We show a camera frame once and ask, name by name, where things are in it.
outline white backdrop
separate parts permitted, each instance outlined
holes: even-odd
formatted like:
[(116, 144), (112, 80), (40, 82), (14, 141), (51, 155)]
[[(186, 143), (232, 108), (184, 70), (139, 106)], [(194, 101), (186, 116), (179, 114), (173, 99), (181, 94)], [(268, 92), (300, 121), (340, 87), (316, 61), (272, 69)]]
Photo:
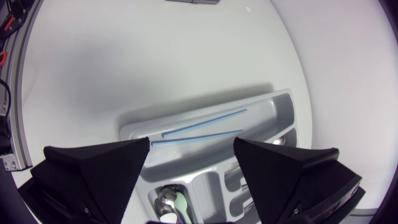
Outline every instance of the white backdrop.
[(377, 208), (398, 161), (398, 46), (374, 0), (273, 0), (301, 61), (312, 147), (337, 147)]

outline metal tool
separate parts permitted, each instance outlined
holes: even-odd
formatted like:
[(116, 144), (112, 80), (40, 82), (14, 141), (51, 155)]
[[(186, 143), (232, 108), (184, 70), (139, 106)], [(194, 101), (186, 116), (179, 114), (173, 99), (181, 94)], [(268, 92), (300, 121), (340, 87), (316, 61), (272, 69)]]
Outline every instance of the metal tool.
[(158, 198), (155, 200), (154, 207), (156, 214), (160, 217), (167, 213), (174, 213), (174, 210), (170, 205), (161, 202)]
[(178, 220), (186, 224), (186, 221), (183, 218), (181, 212), (179, 212), (174, 206), (174, 202), (177, 199), (177, 194), (175, 193), (174, 188), (168, 188), (168, 187), (162, 188), (160, 190), (158, 199), (160, 200), (160, 202), (166, 205), (170, 205), (170, 207), (173, 210), (173, 213), (177, 215)]

